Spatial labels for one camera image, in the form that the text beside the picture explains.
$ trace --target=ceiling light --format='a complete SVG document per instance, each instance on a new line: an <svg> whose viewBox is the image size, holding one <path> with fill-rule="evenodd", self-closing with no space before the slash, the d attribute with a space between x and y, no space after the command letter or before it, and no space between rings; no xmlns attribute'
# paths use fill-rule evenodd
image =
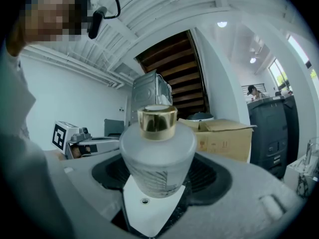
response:
<svg viewBox="0 0 319 239"><path fill-rule="evenodd" d="M227 22L218 22L217 25L219 27L225 27L227 25Z"/></svg>

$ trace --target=wooden staircase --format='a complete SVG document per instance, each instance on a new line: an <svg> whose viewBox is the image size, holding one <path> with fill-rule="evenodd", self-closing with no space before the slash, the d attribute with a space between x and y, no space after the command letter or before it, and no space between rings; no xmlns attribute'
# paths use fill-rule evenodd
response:
<svg viewBox="0 0 319 239"><path fill-rule="evenodd" d="M165 39L136 57L145 73L156 70L171 85L179 118L209 112L197 51L189 32Z"/></svg>

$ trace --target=gold bottle cap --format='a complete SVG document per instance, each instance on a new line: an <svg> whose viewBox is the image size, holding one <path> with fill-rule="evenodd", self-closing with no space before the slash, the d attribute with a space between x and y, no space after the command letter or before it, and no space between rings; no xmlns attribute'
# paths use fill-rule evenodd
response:
<svg viewBox="0 0 319 239"><path fill-rule="evenodd" d="M141 136L149 140L168 140L175 134L177 109L151 105L138 109Z"/></svg>

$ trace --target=screw hole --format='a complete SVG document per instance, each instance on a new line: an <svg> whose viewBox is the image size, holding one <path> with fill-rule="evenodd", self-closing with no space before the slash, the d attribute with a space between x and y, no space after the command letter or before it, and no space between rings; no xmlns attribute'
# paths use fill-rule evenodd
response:
<svg viewBox="0 0 319 239"><path fill-rule="evenodd" d="M142 198L141 199L141 203L144 204L144 205L147 205L149 203L149 201L150 200L148 198Z"/></svg>

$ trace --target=white container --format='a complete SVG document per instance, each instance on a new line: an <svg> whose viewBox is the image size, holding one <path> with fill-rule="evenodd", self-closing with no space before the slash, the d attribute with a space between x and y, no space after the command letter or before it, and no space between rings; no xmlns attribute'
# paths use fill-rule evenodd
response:
<svg viewBox="0 0 319 239"><path fill-rule="evenodd" d="M153 198L174 194L183 184L196 150L196 136L176 121L172 106L148 106L120 138L123 159L139 189Z"/></svg>

